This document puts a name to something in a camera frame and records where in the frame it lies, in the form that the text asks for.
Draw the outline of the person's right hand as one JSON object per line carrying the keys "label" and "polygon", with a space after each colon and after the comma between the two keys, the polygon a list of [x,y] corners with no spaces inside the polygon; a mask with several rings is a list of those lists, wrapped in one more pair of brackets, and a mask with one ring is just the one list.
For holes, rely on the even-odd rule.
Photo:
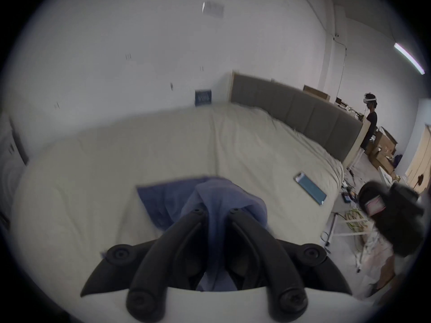
{"label": "person's right hand", "polygon": [[378,281],[372,285],[369,297],[384,288],[395,277],[395,258],[396,255],[391,255],[386,259],[385,264],[380,269]]}

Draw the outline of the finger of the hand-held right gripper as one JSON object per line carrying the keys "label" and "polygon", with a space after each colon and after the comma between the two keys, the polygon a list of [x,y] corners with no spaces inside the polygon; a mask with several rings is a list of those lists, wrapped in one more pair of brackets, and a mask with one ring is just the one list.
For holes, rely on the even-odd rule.
{"label": "finger of the hand-held right gripper", "polygon": [[418,199],[413,189],[396,181],[390,187],[369,181],[358,193],[359,207],[401,257],[415,254],[424,240],[424,209]]}

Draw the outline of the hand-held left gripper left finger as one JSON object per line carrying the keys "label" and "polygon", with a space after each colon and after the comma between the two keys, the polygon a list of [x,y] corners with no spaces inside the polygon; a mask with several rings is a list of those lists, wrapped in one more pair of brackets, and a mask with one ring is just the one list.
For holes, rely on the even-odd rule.
{"label": "hand-held left gripper left finger", "polygon": [[81,297],[127,289],[126,308],[136,320],[162,320],[169,286],[195,290],[208,257],[208,211],[192,209],[158,239],[110,247]]}

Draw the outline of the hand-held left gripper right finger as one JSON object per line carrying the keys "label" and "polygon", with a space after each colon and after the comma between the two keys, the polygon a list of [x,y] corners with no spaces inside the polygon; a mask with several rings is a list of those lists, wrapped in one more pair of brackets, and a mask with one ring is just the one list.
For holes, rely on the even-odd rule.
{"label": "hand-held left gripper right finger", "polygon": [[237,290],[266,287],[268,313],[277,322],[305,313],[305,288],[352,295],[323,247],[278,240],[238,208],[229,212],[229,275]]}

